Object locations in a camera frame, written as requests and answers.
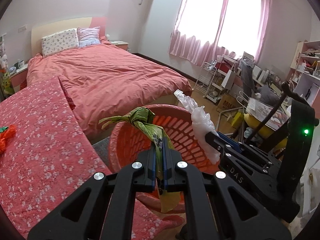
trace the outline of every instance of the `red plastic basket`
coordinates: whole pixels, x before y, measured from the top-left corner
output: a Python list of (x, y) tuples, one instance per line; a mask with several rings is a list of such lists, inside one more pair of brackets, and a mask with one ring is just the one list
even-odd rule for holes
[[(215, 173), (218, 164), (212, 165), (194, 137), (191, 114), (184, 108), (171, 105), (147, 106), (156, 114), (153, 123), (162, 126), (170, 137), (173, 146), (181, 153), (182, 159), (195, 165), (200, 171)], [(113, 129), (109, 143), (110, 169), (118, 172), (122, 167), (133, 163), (137, 154), (150, 148), (151, 141), (128, 122), (118, 123)], [(157, 191), (151, 194), (137, 193), (137, 198), (150, 209), (161, 211)], [(184, 201), (169, 213), (184, 213)]]

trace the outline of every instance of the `grey rug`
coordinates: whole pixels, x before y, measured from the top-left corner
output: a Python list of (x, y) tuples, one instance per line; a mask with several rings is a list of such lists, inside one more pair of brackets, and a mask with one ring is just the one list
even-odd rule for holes
[(96, 153), (105, 163), (105, 165), (107, 165), (107, 167), (109, 168), (110, 163), (108, 158), (108, 146), (109, 146), (109, 137), (92, 145)]

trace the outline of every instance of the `white plastic bag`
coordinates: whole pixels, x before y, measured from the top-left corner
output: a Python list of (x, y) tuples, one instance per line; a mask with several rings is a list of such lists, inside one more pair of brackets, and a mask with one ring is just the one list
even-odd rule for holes
[(191, 113), (192, 129), (198, 140), (198, 144), (204, 150), (204, 154), (211, 163), (216, 164), (220, 158), (220, 152), (209, 145), (204, 138), (209, 132), (213, 132), (215, 135), (219, 136), (210, 119), (210, 114), (206, 114), (204, 112), (204, 106), (198, 107), (196, 101), (193, 98), (186, 96), (181, 90), (176, 90), (174, 95), (182, 103), (184, 108)]

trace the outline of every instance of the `white patterned pillow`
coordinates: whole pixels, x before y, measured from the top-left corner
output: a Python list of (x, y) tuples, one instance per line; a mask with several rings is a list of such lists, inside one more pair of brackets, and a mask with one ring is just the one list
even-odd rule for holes
[(42, 56), (44, 58), (67, 49), (79, 48), (77, 29), (65, 30), (45, 36), (42, 38), (41, 43)]

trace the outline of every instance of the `baseboard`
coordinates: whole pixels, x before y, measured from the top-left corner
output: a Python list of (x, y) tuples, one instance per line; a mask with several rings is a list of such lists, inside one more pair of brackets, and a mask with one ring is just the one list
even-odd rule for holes
[(145, 58), (145, 59), (147, 59), (147, 60), (150, 60), (150, 61), (152, 61), (152, 62), (154, 62), (154, 63), (157, 63), (157, 64), (159, 64), (159, 65), (161, 65), (161, 66), (168, 67), (168, 68), (174, 70), (175, 72), (178, 72), (181, 76), (183, 76), (183, 77), (185, 77), (185, 78), (188, 78), (188, 79), (190, 79), (190, 80), (193, 81), (193, 82), (197, 82), (197, 79), (196, 79), (196, 78), (194, 78), (194, 77), (192, 77), (192, 76), (189, 76), (188, 74), (183, 73), (182, 71), (180, 71), (180, 70), (178, 70), (178, 69), (176, 69), (176, 68), (173, 68), (173, 67), (171, 67), (171, 66), (169, 66), (169, 65), (167, 65), (167, 64), (165, 64), (165, 63), (162, 63), (162, 62), (160, 62), (160, 61), (158, 61), (158, 60), (156, 60), (156, 59), (153, 59), (153, 58), (151, 58), (151, 57), (142, 55), (142, 54), (140, 54), (140, 53), (133, 53), (133, 54), (136, 55), (136, 56)]

